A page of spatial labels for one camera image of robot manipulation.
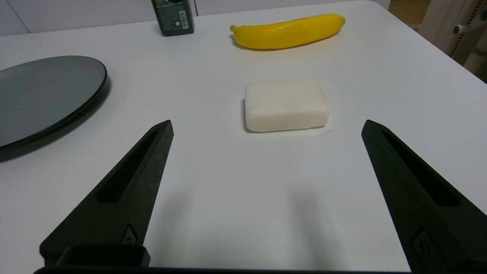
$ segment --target white wall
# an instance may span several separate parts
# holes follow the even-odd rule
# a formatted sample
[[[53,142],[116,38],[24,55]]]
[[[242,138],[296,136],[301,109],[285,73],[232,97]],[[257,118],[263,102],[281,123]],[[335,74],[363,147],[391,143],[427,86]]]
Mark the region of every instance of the white wall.
[[[190,0],[190,4],[196,16],[343,1],[350,0]],[[386,9],[390,3],[373,1]],[[0,35],[152,20],[156,17],[150,0],[0,0]]]
[[[346,1],[351,0],[195,0],[199,16]],[[391,0],[373,1],[379,3],[385,9],[388,9],[391,3]]]
[[[0,36],[29,33],[7,0],[0,0]]]
[[[8,1],[30,32],[156,20],[150,0]]]

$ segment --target bottle label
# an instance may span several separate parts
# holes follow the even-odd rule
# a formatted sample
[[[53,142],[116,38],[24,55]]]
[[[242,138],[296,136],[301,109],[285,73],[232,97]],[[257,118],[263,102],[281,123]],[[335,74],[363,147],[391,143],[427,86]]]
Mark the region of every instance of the bottle label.
[[[155,0],[155,6],[165,30],[189,29],[187,14],[182,1]]]

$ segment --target barcode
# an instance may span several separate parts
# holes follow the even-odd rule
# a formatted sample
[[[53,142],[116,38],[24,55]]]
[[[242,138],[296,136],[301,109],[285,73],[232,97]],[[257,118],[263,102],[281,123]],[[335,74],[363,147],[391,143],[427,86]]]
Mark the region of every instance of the barcode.
[[[187,23],[187,18],[186,18],[186,11],[180,11],[179,12],[179,18],[181,18],[181,25],[183,26],[183,29],[189,29],[189,25]]]

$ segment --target white cabinet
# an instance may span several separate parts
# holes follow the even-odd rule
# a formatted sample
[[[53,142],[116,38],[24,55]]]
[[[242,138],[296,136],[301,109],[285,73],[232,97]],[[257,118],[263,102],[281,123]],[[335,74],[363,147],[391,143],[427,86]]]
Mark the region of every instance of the white cabinet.
[[[195,0],[198,15],[272,9],[313,4],[346,2],[352,0]],[[373,0],[385,9],[391,0]]]

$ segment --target wooden floor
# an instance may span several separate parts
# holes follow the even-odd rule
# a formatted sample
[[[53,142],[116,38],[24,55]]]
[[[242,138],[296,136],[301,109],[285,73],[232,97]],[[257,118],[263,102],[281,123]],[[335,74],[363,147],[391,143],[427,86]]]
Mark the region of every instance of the wooden floor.
[[[408,25],[420,25],[431,0],[391,0],[390,13]]]

